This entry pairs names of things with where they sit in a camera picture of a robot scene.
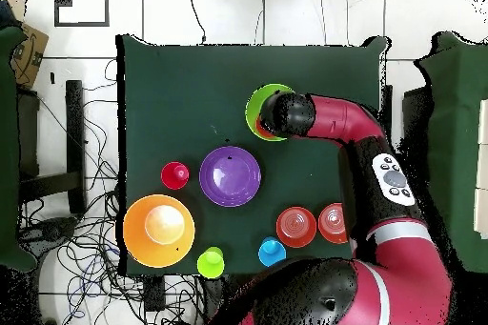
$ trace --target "lime green cup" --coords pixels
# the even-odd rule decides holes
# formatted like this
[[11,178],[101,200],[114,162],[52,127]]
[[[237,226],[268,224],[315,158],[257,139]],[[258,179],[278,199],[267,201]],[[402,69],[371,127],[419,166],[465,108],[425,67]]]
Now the lime green cup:
[[216,279],[224,272],[224,254],[218,247],[211,247],[196,262],[196,269],[207,279]]

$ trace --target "green cloth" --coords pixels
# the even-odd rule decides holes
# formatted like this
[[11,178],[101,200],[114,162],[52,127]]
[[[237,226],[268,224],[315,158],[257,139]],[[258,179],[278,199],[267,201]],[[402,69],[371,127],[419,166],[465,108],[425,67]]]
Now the green cloth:
[[[247,100],[258,87],[280,83],[296,92],[349,98],[378,108],[379,56],[384,38],[368,46],[249,47],[150,46],[123,37],[125,51],[127,207],[154,193],[183,202],[195,222],[190,252],[165,269],[144,267],[129,257],[128,274],[197,274],[196,260],[209,247],[223,251],[224,274],[257,273],[264,237],[276,235],[278,215],[290,206],[315,217],[340,201],[337,147],[322,140],[267,142],[248,128]],[[204,157],[222,146],[238,146],[258,161],[262,180],[256,196],[237,208],[215,205],[200,190]],[[190,168],[185,188],[171,191],[160,181],[162,167],[181,161]],[[288,256],[350,257],[317,231],[305,248]]]
[[430,192],[464,268],[488,272],[488,241],[474,231],[479,105],[488,98],[488,47],[437,37],[437,50],[419,62],[430,78]]
[[19,217],[19,134],[17,89],[10,67],[15,47],[27,39],[16,27],[0,30],[0,264],[22,272],[37,265],[17,243]]

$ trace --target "red cup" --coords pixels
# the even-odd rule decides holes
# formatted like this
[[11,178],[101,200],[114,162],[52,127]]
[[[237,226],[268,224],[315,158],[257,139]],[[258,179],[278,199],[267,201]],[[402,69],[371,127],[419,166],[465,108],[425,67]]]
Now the red cup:
[[315,237],[315,217],[307,209],[297,206],[289,208],[279,215],[276,233],[279,240],[289,247],[305,247]]
[[271,133],[269,133],[266,129],[264,129],[262,126],[261,126],[261,118],[259,117],[259,115],[257,116],[256,120],[255,120],[255,129],[259,132],[259,134],[261,134],[263,137],[274,137]]
[[183,188],[190,178],[190,171],[185,164],[173,161],[166,164],[161,171],[161,181],[169,189]]
[[346,226],[342,205],[333,203],[327,206],[318,217],[318,230],[323,237],[334,244],[347,242]]

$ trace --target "floor tile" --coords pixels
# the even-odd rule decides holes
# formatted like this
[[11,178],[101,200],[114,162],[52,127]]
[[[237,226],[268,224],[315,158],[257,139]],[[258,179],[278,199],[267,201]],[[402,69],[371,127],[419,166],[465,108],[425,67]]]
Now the floor tile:
[[[107,145],[103,151],[103,157],[118,171],[118,135],[117,135],[117,104],[113,102],[92,101],[116,101],[117,87],[106,78],[114,79],[116,76],[116,62],[107,59],[44,59],[34,82],[33,89],[42,99],[38,113],[38,143],[37,158],[41,175],[62,173],[66,171],[66,81],[81,80],[85,88],[83,91],[84,114],[87,119],[99,125],[107,132]],[[85,129],[86,176],[94,176],[97,166],[93,162],[98,154],[99,137],[103,144],[103,132],[87,122],[94,130]]]
[[[100,10],[92,7],[99,8],[101,1],[72,0],[72,9],[62,9],[60,17],[95,21]],[[50,37],[45,57],[115,57],[118,33],[142,35],[142,0],[109,0],[109,12],[108,27],[55,27],[54,0],[28,0],[25,22]]]
[[[71,299],[76,306],[80,302],[79,296]],[[58,325],[62,325],[71,313],[75,311],[70,306],[65,295],[39,295],[39,306],[44,319],[54,318]],[[133,310],[144,316],[143,305],[140,302],[131,301]],[[147,313],[146,319],[153,323],[156,313]],[[79,311],[67,325],[144,325],[133,313],[129,302],[121,297],[108,298],[104,295],[86,297],[81,301]]]
[[[114,185],[115,183],[113,180],[96,179],[94,181],[93,188],[87,193],[87,203],[90,204],[99,194],[103,193],[104,191],[112,190]],[[93,276],[91,277],[93,280],[102,274],[102,272],[97,274],[97,269],[94,269],[91,263],[96,263],[96,266],[99,266],[98,261],[100,259],[94,259],[96,256],[96,250],[93,247],[96,247],[96,242],[98,242],[98,237],[96,235],[104,234],[111,226],[109,223],[106,223],[103,227],[101,224],[97,224],[96,226],[92,225],[97,221],[98,218],[105,215],[103,202],[104,201],[102,198],[94,203],[87,212],[87,218],[80,222],[78,228],[75,230],[75,236],[79,236],[80,234],[89,234],[90,236],[88,238],[79,238],[77,240],[77,243],[79,244],[78,246],[73,243],[65,244],[60,247],[59,251],[58,249],[52,250],[46,256],[46,259],[41,267],[41,274],[39,277],[39,292],[62,294],[69,291],[70,293],[80,293],[83,292],[83,290],[79,290],[79,279],[72,281],[69,289],[68,286],[74,276],[82,274],[82,269],[87,270],[89,267],[91,267],[88,272],[93,272]],[[42,217],[46,218],[70,215],[68,207],[65,207],[63,210],[49,211],[48,213],[44,213],[43,209],[40,213],[43,213]],[[114,233],[112,231],[113,228],[106,238],[116,244]],[[116,260],[115,253],[110,252],[110,256]],[[79,260],[78,264],[73,260],[74,258]],[[100,290],[96,285],[93,285],[90,292],[99,293]]]
[[418,59],[429,53],[432,36],[455,31],[479,42],[488,36],[486,0],[386,0],[389,59]]
[[70,203],[68,202],[68,193],[55,193],[42,198],[44,206],[40,200],[33,200],[27,204],[27,216],[35,219],[46,220],[54,217],[70,216]]
[[392,95],[392,144],[397,146],[403,136],[402,101],[409,90],[425,86],[420,70],[412,61],[387,61],[386,84],[393,86]]
[[266,0],[267,45],[360,46],[383,34],[383,0]]
[[164,276],[167,295],[194,295],[195,290],[200,290],[198,281],[191,275],[166,274]]
[[[261,0],[193,0],[205,43],[252,44]],[[191,0],[144,0],[144,40],[155,45],[196,45],[202,30]],[[260,43],[261,32],[257,33]]]
[[[201,315],[196,313],[197,298],[191,295],[167,295],[167,310],[164,315],[169,320],[178,321],[180,318],[191,325],[202,325]],[[203,311],[201,299],[198,301],[198,308]]]

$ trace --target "plastic cup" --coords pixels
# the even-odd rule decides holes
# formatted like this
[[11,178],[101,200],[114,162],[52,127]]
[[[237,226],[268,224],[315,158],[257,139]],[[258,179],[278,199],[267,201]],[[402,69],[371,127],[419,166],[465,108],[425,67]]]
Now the plastic cup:
[[208,278],[216,279],[224,272],[224,254],[218,247],[211,247],[196,262],[198,272]]
[[173,244],[185,231],[183,214],[173,206],[157,206],[144,223],[149,238],[161,245]]
[[326,240],[334,244],[347,242],[346,226],[340,203],[333,203],[320,213],[318,230]]
[[185,164],[173,161],[166,164],[161,171],[161,181],[172,190],[183,188],[190,178],[190,171]]
[[316,233],[316,220],[307,209],[294,206],[282,212],[276,221],[279,240],[292,248],[310,244]]
[[272,266],[276,262],[286,258],[286,250],[276,238],[269,236],[263,239],[259,252],[259,260],[264,266]]

